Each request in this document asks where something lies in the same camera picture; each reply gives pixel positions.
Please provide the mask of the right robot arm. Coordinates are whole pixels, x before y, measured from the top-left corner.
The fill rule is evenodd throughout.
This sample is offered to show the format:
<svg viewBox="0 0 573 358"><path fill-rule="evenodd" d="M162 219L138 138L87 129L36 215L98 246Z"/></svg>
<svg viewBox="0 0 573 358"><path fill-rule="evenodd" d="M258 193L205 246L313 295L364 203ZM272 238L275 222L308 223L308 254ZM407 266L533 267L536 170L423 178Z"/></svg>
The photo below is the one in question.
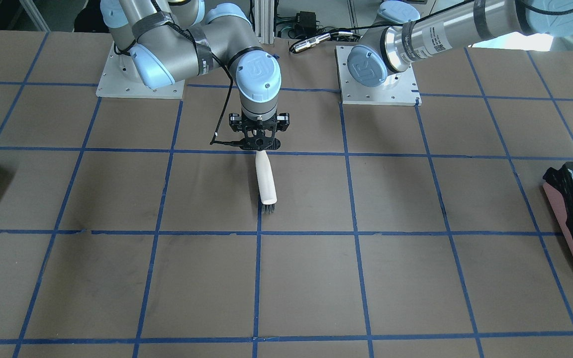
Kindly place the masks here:
<svg viewBox="0 0 573 358"><path fill-rule="evenodd" d="M229 125L243 134L224 145L279 149L277 132L289 127L289 114L277 110L281 69L239 6L221 3L205 11L202 0L102 0L99 7L113 37L111 57L126 81L152 91L171 89L221 68L241 102Z"/></svg>

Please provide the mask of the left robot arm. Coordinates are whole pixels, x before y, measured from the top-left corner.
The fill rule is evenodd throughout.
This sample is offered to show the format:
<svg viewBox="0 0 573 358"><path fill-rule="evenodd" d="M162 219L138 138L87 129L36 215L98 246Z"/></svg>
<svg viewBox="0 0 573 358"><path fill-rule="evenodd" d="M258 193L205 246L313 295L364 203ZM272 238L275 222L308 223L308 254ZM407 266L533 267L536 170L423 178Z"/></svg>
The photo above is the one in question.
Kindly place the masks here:
<svg viewBox="0 0 573 358"><path fill-rule="evenodd" d="M467 0L424 18L406 2L385 0L346 68L357 83L377 88L412 63L514 32L573 35L573 0Z"/></svg>

